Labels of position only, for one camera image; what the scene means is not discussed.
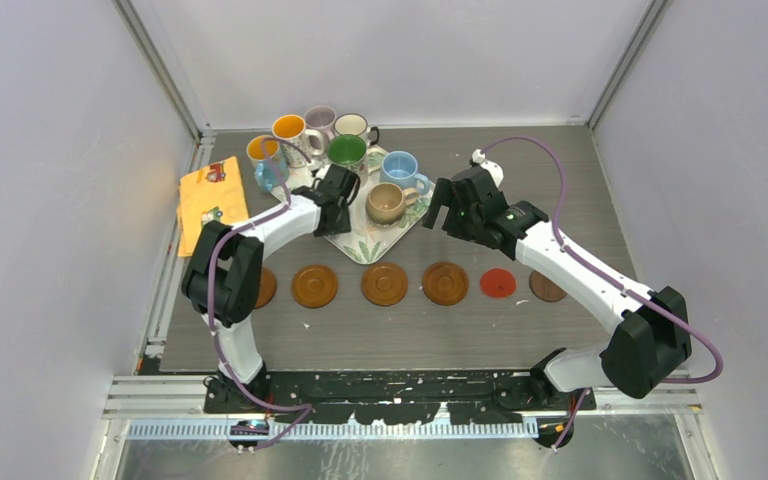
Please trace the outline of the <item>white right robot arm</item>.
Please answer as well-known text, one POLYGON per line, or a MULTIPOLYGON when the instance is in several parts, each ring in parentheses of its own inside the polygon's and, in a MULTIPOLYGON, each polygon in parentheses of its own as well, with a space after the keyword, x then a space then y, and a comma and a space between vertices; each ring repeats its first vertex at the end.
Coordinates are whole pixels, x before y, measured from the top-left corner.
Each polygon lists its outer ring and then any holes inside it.
POLYGON ((553 351, 531 369, 531 395, 556 409, 571 391, 615 387, 642 399, 692 353, 684 297, 671 287, 654 291, 623 278, 575 243, 555 233, 549 216, 527 201, 507 202, 492 175, 473 166, 433 191, 424 227, 447 207, 449 236, 498 250, 542 274, 585 307, 609 334, 588 348, 553 351))

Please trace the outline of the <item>brown wooden ringed coaster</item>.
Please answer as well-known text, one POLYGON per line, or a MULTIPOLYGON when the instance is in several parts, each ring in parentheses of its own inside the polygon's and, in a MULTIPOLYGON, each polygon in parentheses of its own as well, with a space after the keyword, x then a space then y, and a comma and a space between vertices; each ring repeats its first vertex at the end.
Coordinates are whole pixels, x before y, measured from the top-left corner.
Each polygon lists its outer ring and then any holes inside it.
POLYGON ((398 304, 408 290, 405 270, 391 262, 370 265, 363 273, 361 291, 374 305, 388 307, 398 304))

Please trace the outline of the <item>yellow printed cloth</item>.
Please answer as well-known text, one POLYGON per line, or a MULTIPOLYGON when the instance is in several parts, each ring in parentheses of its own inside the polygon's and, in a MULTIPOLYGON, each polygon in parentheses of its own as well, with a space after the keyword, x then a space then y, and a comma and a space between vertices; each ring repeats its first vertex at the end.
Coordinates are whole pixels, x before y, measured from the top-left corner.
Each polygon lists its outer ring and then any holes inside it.
POLYGON ((234 224, 249 218, 236 156, 186 174, 179 182, 179 257, 190 257, 202 227, 213 220, 234 224))

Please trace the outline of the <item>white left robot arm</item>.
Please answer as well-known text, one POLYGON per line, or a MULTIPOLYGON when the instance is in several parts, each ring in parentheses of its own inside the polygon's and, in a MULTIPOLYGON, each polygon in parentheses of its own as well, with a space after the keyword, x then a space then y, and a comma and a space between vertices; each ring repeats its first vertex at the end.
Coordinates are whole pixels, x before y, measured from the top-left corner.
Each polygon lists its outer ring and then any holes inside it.
POLYGON ((240 411, 254 413, 267 399, 266 385, 256 379, 265 363, 252 321, 263 261, 299 237, 349 232, 359 186, 356 173, 327 166, 312 185, 288 191, 283 203, 249 220, 202 227, 181 291, 209 328, 220 370, 235 379, 228 398, 240 411))

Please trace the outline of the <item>red round coaster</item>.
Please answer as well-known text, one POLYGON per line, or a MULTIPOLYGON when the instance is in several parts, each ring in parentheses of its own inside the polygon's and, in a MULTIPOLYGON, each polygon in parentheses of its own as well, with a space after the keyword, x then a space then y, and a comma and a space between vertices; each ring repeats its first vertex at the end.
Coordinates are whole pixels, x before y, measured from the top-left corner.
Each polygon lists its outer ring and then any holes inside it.
POLYGON ((517 281, 510 271, 503 268, 492 268, 481 276, 479 286, 485 296, 493 299, 504 299, 516 292, 517 281))

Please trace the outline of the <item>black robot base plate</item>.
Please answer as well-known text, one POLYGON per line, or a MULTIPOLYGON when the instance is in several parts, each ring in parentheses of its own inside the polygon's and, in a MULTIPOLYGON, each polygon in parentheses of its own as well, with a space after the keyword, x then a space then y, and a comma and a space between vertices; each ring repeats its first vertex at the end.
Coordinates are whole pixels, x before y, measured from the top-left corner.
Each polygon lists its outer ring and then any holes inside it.
POLYGON ((263 414, 280 423, 427 424, 446 411, 457 425, 512 423, 519 412, 592 410, 591 393, 558 393, 516 370, 271 371, 248 389, 222 373, 204 378, 209 414, 263 414))

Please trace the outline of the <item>dark walnut wooden coaster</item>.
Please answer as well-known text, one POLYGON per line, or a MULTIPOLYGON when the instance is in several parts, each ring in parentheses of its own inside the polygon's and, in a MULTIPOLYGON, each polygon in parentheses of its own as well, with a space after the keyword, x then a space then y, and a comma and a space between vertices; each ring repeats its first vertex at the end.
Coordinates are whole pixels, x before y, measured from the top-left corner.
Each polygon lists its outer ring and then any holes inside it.
POLYGON ((566 291, 536 270, 529 275, 529 288, 536 298, 547 303, 559 302, 567 296, 566 291))

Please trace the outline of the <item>brown coaster under left arm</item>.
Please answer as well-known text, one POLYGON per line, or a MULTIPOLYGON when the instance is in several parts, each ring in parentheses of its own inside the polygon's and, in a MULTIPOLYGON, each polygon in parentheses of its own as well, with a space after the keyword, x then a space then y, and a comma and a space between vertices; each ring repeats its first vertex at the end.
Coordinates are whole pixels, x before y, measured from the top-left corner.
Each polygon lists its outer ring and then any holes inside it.
POLYGON ((274 298, 277 291, 277 278, 273 271, 263 267, 261 269, 258 296, 255 302, 255 309, 263 308, 274 298))

